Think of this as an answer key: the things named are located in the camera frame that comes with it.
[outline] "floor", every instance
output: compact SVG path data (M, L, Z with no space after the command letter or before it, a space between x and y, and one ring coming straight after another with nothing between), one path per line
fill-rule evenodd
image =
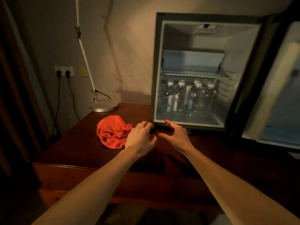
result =
M0 224L30 225L47 207L38 192L39 182L31 171L9 193L0 198ZM216 217L204 213L159 210L134 205L109 204L97 225L208 225Z

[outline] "right forearm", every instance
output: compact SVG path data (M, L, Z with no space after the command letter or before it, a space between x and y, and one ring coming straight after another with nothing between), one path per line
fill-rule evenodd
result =
M287 209L195 148L189 148L183 154L234 225L300 223Z

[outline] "black plug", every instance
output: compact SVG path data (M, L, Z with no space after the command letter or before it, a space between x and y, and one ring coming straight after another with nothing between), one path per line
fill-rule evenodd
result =
M67 71L65 72L65 74L66 74L67 79L69 79L69 78L70 78L71 72L70 72L69 70L67 70Z
M60 70L57 70L56 75L57 75L57 78L59 79L62 77L62 72Z

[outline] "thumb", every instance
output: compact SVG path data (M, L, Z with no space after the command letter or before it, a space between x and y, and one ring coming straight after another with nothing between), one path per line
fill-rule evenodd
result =
M158 134L160 137L162 137L162 138L164 138L164 139L166 139L167 141L171 141L172 140L172 136L169 136L169 135L167 135L167 134L165 134L165 133L159 133Z
M153 146L155 146L156 141L157 141L157 137L155 136L155 137L152 139L151 144L152 144Z

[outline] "left forearm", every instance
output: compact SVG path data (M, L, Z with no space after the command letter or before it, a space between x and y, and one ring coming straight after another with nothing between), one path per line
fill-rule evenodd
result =
M124 149L52 206L34 225L95 224L118 183L137 159L134 148Z

